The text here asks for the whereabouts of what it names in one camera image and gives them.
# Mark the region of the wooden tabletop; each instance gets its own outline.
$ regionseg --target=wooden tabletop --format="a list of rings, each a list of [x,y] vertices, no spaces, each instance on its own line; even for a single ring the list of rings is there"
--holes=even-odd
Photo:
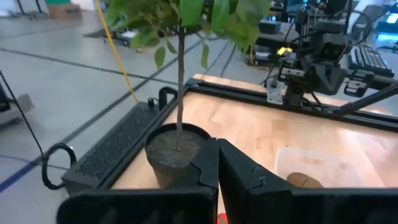
[[[208,82],[265,91],[260,85],[207,75],[195,75]],[[322,103],[343,105],[342,100],[319,96]],[[368,111],[387,113],[382,108]],[[176,122],[174,110],[165,123]],[[199,93],[184,97],[183,121],[195,124],[211,136],[225,138],[265,168],[275,172],[275,157],[282,147],[296,147],[341,158],[357,171],[362,184],[345,187],[398,187],[398,134],[329,119],[226,100]],[[341,187],[338,175],[328,175],[327,187]],[[120,175],[113,189],[158,188],[152,167],[142,150]],[[224,211],[220,194],[219,213]]]

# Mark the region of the cardboard box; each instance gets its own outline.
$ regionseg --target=cardboard box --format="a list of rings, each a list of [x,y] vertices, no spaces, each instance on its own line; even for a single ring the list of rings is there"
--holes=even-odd
[[[51,19],[81,19],[78,4],[49,4],[47,7]]]

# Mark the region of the plastic container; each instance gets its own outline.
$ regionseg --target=plastic container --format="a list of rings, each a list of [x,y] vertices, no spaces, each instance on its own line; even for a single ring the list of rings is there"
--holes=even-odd
[[[338,156],[293,147],[277,151],[276,174],[287,180],[292,173],[306,174],[324,188],[364,187],[360,174],[348,161]]]

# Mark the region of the potted plant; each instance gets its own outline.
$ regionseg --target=potted plant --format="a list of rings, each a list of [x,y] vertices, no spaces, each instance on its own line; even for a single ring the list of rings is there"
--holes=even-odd
[[[269,0],[110,0],[106,11],[108,24],[138,30],[131,41],[132,48],[156,47],[158,68],[164,64],[166,49],[178,57],[177,123],[151,133],[145,146],[161,188],[178,177],[210,137],[201,128],[182,121],[186,36],[195,34],[201,39],[201,65],[207,68],[208,41],[228,39],[246,52],[256,43],[258,23],[267,17],[268,10]],[[170,33],[178,37],[178,50],[167,38]]]

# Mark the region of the blue floor line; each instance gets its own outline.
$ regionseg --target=blue floor line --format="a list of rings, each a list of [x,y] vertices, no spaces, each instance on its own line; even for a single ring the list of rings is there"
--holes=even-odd
[[[27,173],[29,173],[33,168],[35,168],[37,165],[33,163],[29,163],[26,166],[24,166],[22,169],[20,169],[18,172],[13,174],[12,176],[8,177],[5,181],[3,181],[0,184],[0,194],[7,190],[10,186],[15,184],[18,180],[23,178]]]

